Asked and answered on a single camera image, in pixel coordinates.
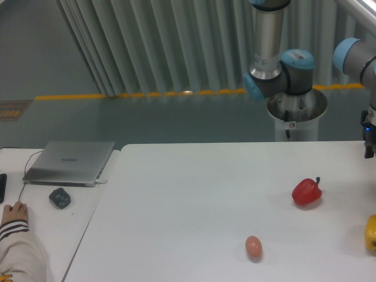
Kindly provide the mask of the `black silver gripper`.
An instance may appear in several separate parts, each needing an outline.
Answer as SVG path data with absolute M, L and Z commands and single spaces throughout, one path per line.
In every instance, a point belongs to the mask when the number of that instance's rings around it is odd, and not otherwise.
M 375 156 L 375 109 L 369 107 L 361 112 L 362 140 L 364 141 L 364 158 L 370 159 Z

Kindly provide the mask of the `striped cream sleeve forearm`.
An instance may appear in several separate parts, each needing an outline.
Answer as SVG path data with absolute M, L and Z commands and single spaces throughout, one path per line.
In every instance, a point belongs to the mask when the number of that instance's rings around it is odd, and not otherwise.
M 25 220 L 1 225 L 1 281 L 46 281 L 46 261 Z

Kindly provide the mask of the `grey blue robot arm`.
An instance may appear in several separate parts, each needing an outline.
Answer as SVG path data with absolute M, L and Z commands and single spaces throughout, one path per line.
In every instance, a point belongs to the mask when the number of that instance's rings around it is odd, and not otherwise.
M 289 1 L 252 1 L 256 10 L 254 60 L 243 76 L 246 91 L 255 100 L 267 100 L 278 142 L 316 141 L 319 120 L 328 106 L 327 98 L 313 87 L 314 58 L 303 49 L 279 54 L 284 10 Z M 360 124 L 366 159 L 375 156 L 375 45 L 357 38 L 340 42 L 333 64 L 356 79 L 371 94 Z

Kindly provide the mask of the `person's hand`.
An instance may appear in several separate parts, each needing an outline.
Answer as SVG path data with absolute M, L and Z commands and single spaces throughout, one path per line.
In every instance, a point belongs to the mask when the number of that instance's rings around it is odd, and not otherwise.
M 16 202 L 13 206 L 4 206 L 1 225 L 11 221 L 29 221 L 28 207 L 26 203 Z

